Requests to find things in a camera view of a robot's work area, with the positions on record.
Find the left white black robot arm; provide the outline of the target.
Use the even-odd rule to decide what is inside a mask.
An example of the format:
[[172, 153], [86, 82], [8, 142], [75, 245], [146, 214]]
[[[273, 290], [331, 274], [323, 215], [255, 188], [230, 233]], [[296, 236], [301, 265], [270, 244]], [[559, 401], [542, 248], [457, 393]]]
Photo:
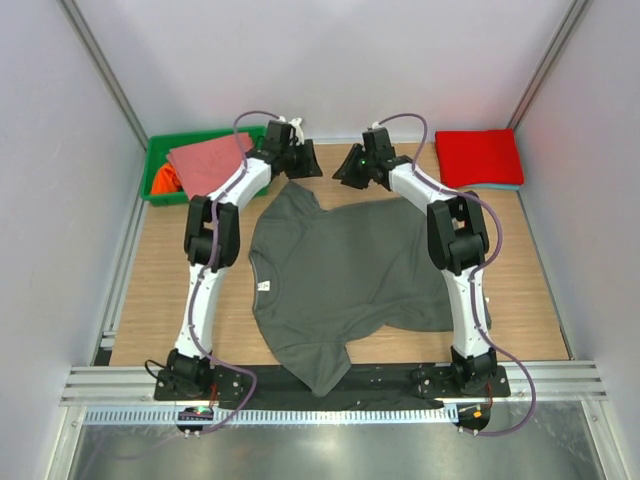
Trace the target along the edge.
[[266, 115], [265, 135], [254, 147], [243, 144], [233, 125], [239, 163], [217, 187], [189, 201], [184, 235], [188, 299], [174, 348], [155, 375], [156, 400], [201, 400], [214, 386], [213, 323], [225, 277], [239, 255], [241, 211], [280, 174], [290, 179], [322, 175], [303, 119]]

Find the grey t shirt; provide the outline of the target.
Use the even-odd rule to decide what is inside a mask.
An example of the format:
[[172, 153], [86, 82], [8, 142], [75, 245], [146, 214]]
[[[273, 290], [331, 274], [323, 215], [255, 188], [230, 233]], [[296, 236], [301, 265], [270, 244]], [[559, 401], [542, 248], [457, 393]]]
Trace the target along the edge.
[[403, 198], [324, 210], [287, 183], [258, 219], [249, 252], [253, 312], [274, 357], [317, 397], [351, 367], [347, 344], [382, 326], [454, 327], [425, 215]]

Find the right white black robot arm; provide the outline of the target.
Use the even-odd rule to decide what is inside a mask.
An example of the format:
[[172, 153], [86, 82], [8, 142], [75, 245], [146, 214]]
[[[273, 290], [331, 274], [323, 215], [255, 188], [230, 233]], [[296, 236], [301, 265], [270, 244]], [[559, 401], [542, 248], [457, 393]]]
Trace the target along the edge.
[[425, 214], [428, 254], [444, 277], [453, 319], [450, 381], [459, 394], [472, 396], [497, 373], [482, 286], [481, 265], [489, 250], [482, 206], [476, 195], [444, 186], [397, 154], [381, 125], [372, 125], [362, 137], [333, 177], [357, 189], [375, 182]]

